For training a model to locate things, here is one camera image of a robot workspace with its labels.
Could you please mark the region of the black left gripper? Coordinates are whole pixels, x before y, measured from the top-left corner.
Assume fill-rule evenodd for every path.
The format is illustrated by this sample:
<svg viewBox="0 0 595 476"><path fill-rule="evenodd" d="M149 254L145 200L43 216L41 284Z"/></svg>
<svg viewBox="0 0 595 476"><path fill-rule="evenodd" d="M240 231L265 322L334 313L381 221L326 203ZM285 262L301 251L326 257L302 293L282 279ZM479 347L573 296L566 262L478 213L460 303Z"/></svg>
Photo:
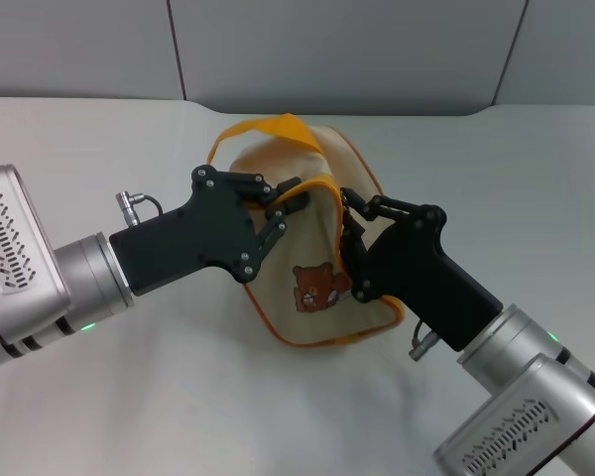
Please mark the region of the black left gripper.
<svg viewBox="0 0 595 476"><path fill-rule="evenodd" d="M271 186L260 174L219 172L206 165L194 169L191 178L191 197L184 205L109 237L128 283L170 284L207 267L249 283L285 234L287 216L309 202L307 193L298 193L273 203L301 184L298 177ZM260 231L255 232L246 202L264 213Z"/></svg>

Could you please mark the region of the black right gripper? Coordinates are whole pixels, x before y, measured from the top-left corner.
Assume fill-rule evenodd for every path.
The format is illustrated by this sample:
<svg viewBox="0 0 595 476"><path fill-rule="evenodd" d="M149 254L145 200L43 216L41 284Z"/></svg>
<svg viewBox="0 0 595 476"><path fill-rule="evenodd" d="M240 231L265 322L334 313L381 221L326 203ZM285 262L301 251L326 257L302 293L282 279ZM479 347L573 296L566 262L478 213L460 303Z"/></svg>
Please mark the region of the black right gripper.
<svg viewBox="0 0 595 476"><path fill-rule="evenodd" d="M340 189L344 216L339 243L351 293L360 302L400 300L452 350L463 350L503 311L503 304L443 251L446 213L437 205L416 205L377 194L366 200ZM370 246L364 221L391 224Z"/></svg>

